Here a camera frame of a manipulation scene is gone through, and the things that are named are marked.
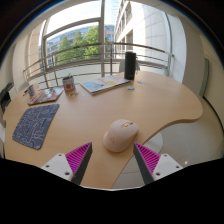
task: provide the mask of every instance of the white wall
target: white wall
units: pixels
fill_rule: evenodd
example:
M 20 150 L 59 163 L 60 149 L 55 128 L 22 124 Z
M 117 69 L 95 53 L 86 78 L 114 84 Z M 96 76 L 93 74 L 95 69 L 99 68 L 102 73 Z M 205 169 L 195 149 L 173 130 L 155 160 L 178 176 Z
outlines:
M 199 95 L 204 76 L 203 45 L 197 32 L 187 20 L 168 15 L 172 35 L 170 77 Z
M 12 75 L 12 57 L 14 47 L 11 47 L 0 68 L 0 92 L 6 87 L 9 82 L 13 82 Z
M 169 76 L 182 83 L 187 58 L 187 46 L 183 25 L 177 16 L 168 15 L 171 27 L 172 57 Z
M 214 48 L 209 41 L 200 36 L 203 47 L 204 56 L 209 60 L 208 81 L 206 90 L 204 93 L 205 98 L 211 103 L 215 111 L 217 112 L 222 125 L 224 126 L 224 71 L 222 64 L 217 57 Z
M 199 95 L 204 77 L 204 50 L 199 33 L 180 18 L 186 37 L 187 57 L 182 83 Z
M 15 46 L 13 61 L 12 61 L 12 72 L 14 85 L 18 90 L 19 86 L 22 85 L 26 80 L 23 74 L 23 70 L 26 67 L 26 41 L 27 37 L 18 41 Z

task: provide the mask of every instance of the notebook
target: notebook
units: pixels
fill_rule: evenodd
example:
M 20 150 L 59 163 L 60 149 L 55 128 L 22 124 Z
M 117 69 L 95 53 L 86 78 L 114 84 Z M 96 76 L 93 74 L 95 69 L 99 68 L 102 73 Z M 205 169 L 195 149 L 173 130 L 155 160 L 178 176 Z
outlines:
M 28 147 L 40 149 L 58 107 L 59 104 L 52 104 L 27 109 L 20 118 L 12 139 Z
M 41 90 L 36 96 L 34 96 L 32 100 L 30 100 L 28 105 L 31 106 L 39 103 L 55 101 L 63 91 L 63 86 L 56 86 L 49 89 Z
M 119 75 L 110 75 L 92 80 L 90 82 L 83 82 L 80 83 L 80 85 L 84 87 L 89 93 L 97 94 L 130 82 L 130 80 L 121 78 Z

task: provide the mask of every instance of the book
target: book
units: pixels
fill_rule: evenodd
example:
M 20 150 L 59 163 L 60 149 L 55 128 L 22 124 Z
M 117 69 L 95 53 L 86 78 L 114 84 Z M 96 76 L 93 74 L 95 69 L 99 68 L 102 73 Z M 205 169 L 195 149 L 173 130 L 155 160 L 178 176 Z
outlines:
M 63 86 L 56 86 L 41 90 L 36 96 L 34 96 L 32 100 L 28 102 L 28 105 L 31 106 L 39 103 L 55 101 L 58 99 L 58 97 L 61 95 L 63 91 L 64 91 Z
M 130 80 L 124 79 L 119 75 L 110 75 L 89 82 L 83 82 L 80 83 L 80 85 L 84 87 L 91 94 L 96 94 L 130 82 L 131 82 Z

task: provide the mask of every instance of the sky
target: sky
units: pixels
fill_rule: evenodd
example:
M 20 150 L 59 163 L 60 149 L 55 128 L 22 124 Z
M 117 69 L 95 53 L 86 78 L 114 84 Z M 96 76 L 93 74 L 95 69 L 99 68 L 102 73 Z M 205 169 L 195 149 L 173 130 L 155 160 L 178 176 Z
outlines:
M 120 0 L 105 0 L 105 13 L 104 13 L 105 24 L 115 25 L 119 3 L 120 3 Z M 56 13 L 55 15 L 51 17 L 49 25 L 48 25 L 48 29 L 47 29 L 47 34 L 67 24 L 84 20 L 84 19 L 100 17 L 100 16 L 101 16 L 101 0 L 72 6 L 68 9 L 65 9 L 61 12 Z

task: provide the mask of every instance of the magenta striped object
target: magenta striped object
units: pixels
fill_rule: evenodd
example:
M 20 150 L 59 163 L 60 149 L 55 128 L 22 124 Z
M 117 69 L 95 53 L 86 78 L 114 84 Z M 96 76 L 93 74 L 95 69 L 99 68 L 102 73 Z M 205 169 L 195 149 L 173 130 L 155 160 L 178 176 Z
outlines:
M 91 142 L 78 147 L 77 149 L 72 150 L 71 152 L 65 154 L 65 157 L 72 169 L 73 173 L 76 173 L 79 168 L 83 158 L 86 155 L 86 152 L 90 146 Z
M 152 175 L 157 163 L 159 162 L 160 154 L 138 143 L 135 143 L 135 145 L 137 146 L 137 149 L 140 152 L 146 167 Z

